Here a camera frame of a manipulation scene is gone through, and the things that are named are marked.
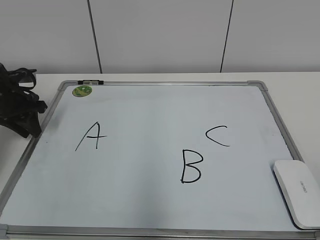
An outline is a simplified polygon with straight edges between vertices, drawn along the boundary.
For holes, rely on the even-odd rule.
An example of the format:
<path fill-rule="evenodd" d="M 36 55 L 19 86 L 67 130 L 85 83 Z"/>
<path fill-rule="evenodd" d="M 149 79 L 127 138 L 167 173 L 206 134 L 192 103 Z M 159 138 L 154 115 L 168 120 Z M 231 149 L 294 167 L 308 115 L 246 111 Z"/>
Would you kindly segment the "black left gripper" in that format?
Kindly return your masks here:
<path fill-rule="evenodd" d="M 37 84 L 35 68 L 21 67 L 7 70 L 0 65 L 0 117 L 7 127 L 23 138 L 37 138 L 42 129 L 38 113 L 44 114 L 48 106 L 33 92 Z"/>

